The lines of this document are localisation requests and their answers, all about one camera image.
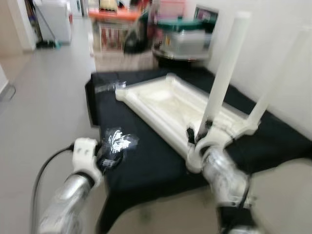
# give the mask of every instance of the gray floor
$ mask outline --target gray floor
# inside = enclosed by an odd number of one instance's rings
[[[35,176],[56,150],[78,137],[98,138],[87,114],[84,85],[94,71],[89,20],[74,19],[73,40],[60,50],[35,52],[14,79],[17,92],[0,103],[0,233],[29,233]],[[41,210],[72,170],[71,155],[51,163],[43,178]],[[312,167],[288,163],[254,178],[255,215],[272,233],[311,233]],[[105,199],[102,185],[82,212],[83,233],[94,225]],[[207,190],[144,204],[127,211],[112,234],[216,233],[214,201]]]

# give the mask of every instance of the table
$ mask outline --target table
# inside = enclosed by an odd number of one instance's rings
[[[127,105],[115,99],[114,91],[95,92],[97,87],[112,82],[126,81],[130,85],[169,72],[206,92],[214,81],[214,75],[205,68],[157,69],[93,73],[85,86],[90,121],[100,127],[102,137],[105,129],[121,127],[125,134],[135,134],[140,139],[120,166],[105,176],[108,196],[98,220],[99,233],[107,233],[125,210],[137,204],[207,186],[201,174],[188,172],[184,159]],[[246,114],[255,104],[233,86],[229,87],[225,102]],[[273,168],[295,158],[312,159],[311,141],[269,112],[264,114],[253,136],[243,136],[226,150],[247,173]]]

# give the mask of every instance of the white rod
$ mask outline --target white rod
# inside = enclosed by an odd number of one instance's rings
[[[292,69],[295,61],[299,58],[299,55],[304,48],[305,43],[308,41],[309,34],[310,32],[308,31],[308,29],[301,30],[298,33],[294,43],[292,44],[290,50],[284,58],[284,61],[279,69],[279,72],[277,73],[276,78],[272,80],[267,90],[260,97],[257,104],[250,113],[247,120],[250,124],[257,125],[259,123],[260,119],[268,108],[270,101],[275,95],[277,88],[280,86],[287,73],[290,72],[290,69]]]
[[[207,120],[213,121],[221,109],[240,49],[247,33],[250,17],[251,14],[248,12],[239,12],[234,19],[198,134],[202,134],[204,132],[205,122]]]

